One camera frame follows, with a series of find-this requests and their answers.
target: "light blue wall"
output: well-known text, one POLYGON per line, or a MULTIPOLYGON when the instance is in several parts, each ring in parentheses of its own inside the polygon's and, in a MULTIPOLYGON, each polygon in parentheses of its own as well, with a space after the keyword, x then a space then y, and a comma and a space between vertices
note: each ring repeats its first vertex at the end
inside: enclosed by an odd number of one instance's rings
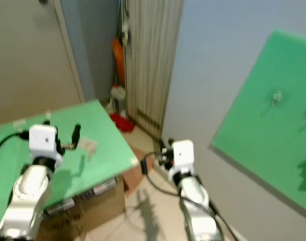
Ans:
POLYGON ((203 183, 249 241, 306 241, 304 217, 208 148, 275 28, 306 36, 306 0, 186 0, 163 138, 194 141, 203 183))
POLYGON ((86 100, 105 99, 113 84, 119 0, 61 0, 86 100))

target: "green panel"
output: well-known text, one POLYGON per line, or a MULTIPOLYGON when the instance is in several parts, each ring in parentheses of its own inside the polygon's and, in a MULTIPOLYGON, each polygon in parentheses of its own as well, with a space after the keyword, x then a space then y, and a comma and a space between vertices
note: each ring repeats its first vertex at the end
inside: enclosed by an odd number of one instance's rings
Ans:
MULTIPOLYGON (((27 119, 24 126, 41 124, 45 115, 27 119)), ((80 136, 98 143, 90 159, 82 149, 66 151, 63 165, 55 171, 47 207, 88 190, 132 167, 136 158, 127 142, 98 101, 51 113, 51 124, 58 127, 62 143, 71 142, 76 123, 80 136)), ((0 140, 15 131, 12 124, 0 126, 0 140)), ((10 190, 25 163, 30 163, 28 142, 12 138, 0 149, 0 220, 7 206, 10 190)))
POLYGON ((271 34, 213 145, 306 209, 305 38, 271 34))

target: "door frame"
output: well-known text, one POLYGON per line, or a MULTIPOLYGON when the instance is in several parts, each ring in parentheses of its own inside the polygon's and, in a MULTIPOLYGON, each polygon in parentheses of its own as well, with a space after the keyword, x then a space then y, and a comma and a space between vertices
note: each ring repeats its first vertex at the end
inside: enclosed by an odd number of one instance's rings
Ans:
POLYGON ((68 29, 67 29, 67 25, 66 25, 66 21, 64 19, 64 14, 63 14, 63 10, 62 10, 62 6, 61 6, 61 0, 53 0, 54 3, 54 7, 55 7, 55 11, 58 17, 58 22, 59 22, 59 26, 60 26, 60 30, 61 30, 61 35, 62 35, 62 39, 66 48, 66 52, 67 52, 67 57, 70 63, 70 68, 71 68, 71 72, 74 78, 74 83, 76 85, 76 89, 78 92, 78 97, 81 103, 85 102, 85 98, 84 98, 84 94, 83 94, 83 90, 81 87, 81 82, 80 82, 80 78, 79 78, 79 73, 78 73, 78 69, 77 69, 77 65, 76 65, 76 61, 74 59, 74 55, 73 55, 73 50, 72 50, 72 46, 71 46, 71 42, 70 42, 70 38, 69 38, 69 34, 68 34, 68 29))

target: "cardboard box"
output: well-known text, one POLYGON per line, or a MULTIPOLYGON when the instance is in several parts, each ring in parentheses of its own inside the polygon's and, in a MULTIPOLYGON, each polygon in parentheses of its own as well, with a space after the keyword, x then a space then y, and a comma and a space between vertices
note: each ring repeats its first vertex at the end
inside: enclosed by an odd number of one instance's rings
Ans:
POLYGON ((83 240, 86 232, 125 211, 124 186, 121 177, 66 200, 47 210, 37 241, 83 240))

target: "green board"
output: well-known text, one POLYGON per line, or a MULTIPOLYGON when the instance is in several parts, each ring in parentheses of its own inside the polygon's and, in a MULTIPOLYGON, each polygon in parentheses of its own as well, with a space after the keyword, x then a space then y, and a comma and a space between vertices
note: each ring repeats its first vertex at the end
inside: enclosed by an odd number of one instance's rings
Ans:
POLYGON ((306 209, 306 38, 270 35, 213 146, 306 209))
MULTIPOLYGON (((26 119, 20 128, 41 124, 46 116, 26 119)), ((62 166, 55 171, 51 197, 46 207, 73 197, 113 178, 133 166, 136 156, 98 101, 51 113, 51 124, 58 127, 62 143, 71 142, 76 123, 80 136, 97 142, 96 153, 89 159, 87 151, 66 151, 62 166)), ((0 126, 0 140, 15 132, 13 124, 0 126)), ((0 149, 0 220, 7 206, 12 186, 25 163, 30 163, 29 145, 18 138, 8 140, 0 149)))

